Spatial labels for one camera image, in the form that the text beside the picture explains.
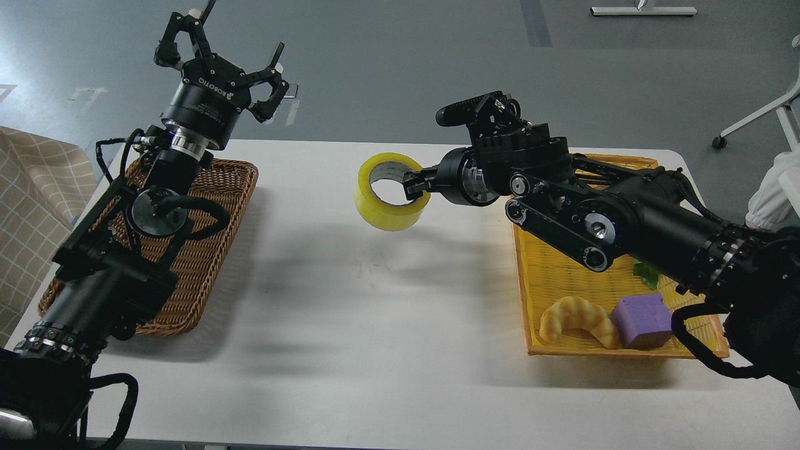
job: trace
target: croissant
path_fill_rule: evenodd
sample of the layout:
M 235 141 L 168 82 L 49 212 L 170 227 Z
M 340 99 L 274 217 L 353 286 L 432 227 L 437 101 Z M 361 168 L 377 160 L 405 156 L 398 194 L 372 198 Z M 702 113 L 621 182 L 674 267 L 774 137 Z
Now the croissant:
M 570 328 L 587 330 L 605 348 L 620 348 L 619 333 L 608 312 L 583 297 L 568 295 L 550 305 L 542 313 L 539 336 L 545 342 L 553 342 Z

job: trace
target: checkered fabric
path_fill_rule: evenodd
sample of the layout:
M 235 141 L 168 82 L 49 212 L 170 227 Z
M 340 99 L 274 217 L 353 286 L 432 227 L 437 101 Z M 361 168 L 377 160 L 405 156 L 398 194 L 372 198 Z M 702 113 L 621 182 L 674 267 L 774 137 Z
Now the checkered fabric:
M 0 127 L 0 346 L 96 187 L 82 148 Z

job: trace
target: packing tape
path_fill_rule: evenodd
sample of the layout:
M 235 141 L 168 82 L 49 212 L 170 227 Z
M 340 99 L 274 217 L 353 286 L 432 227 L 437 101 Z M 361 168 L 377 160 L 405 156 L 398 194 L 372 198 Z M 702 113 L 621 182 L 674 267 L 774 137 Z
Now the packing tape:
M 355 189 L 355 207 L 358 213 L 373 227 L 386 231 L 400 231 L 414 225 L 422 214 L 422 209 L 430 200 L 430 193 L 424 191 L 422 197 L 405 205 L 385 202 L 375 194 L 372 183 L 379 179 L 389 179 L 402 183 L 407 172 L 420 171 L 422 166 L 399 153 L 381 153 L 369 158 L 358 170 L 358 185 Z

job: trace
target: purple sponge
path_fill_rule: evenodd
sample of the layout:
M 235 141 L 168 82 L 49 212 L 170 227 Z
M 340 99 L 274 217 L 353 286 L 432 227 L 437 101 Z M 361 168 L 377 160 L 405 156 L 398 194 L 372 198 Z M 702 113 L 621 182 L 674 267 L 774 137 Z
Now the purple sponge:
M 672 314 L 658 293 L 622 297 L 610 318 L 624 348 L 659 348 L 672 337 Z

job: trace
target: green leaf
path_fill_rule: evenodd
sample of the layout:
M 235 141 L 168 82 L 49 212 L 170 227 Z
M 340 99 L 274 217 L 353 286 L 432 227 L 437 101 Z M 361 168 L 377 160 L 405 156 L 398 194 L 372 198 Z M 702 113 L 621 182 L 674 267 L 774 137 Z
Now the green leaf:
M 634 276 L 639 277 L 645 286 L 654 291 L 658 286 L 658 275 L 658 271 L 644 264 L 642 261 L 634 259 Z

